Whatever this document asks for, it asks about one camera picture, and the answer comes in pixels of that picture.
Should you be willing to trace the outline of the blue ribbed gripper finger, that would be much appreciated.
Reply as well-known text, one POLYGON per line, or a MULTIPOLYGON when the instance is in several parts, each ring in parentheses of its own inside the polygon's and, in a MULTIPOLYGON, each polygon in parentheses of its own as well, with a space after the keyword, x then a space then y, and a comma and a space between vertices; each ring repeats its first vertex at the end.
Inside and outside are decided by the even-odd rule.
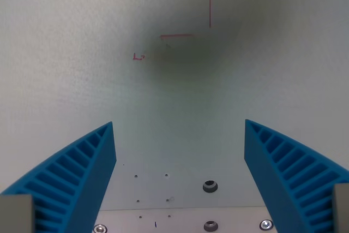
POLYGON ((277 232, 334 232, 333 187, 348 182, 348 170, 251 120, 244 160, 277 232))
POLYGON ((2 194, 33 197, 35 232, 92 232, 116 161, 108 122, 41 162, 2 194))

